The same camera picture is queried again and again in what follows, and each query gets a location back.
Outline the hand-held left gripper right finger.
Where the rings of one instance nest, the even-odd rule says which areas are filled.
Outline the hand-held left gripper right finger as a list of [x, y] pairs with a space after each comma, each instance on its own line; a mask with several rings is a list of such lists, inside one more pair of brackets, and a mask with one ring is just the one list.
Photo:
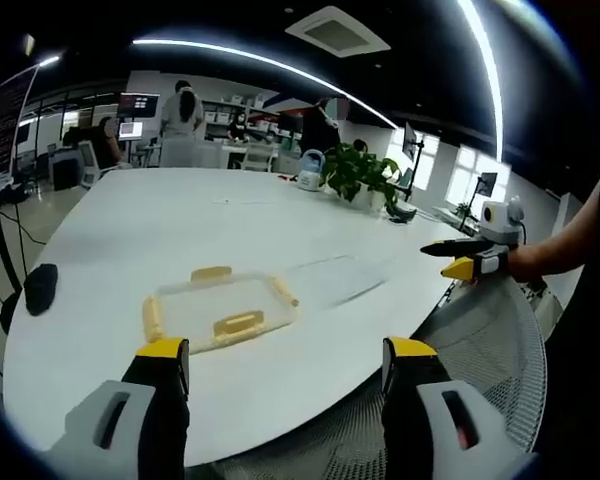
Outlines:
[[381, 422], [388, 479], [538, 479], [539, 459], [509, 438], [503, 415], [450, 378], [424, 342], [383, 340]]

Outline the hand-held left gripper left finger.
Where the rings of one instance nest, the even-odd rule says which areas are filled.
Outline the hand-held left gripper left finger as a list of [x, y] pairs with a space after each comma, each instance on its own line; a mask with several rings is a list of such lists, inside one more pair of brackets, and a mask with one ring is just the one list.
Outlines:
[[65, 417], [44, 453], [62, 479], [183, 479], [190, 424], [189, 342], [140, 348], [123, 377], [103, 382]]

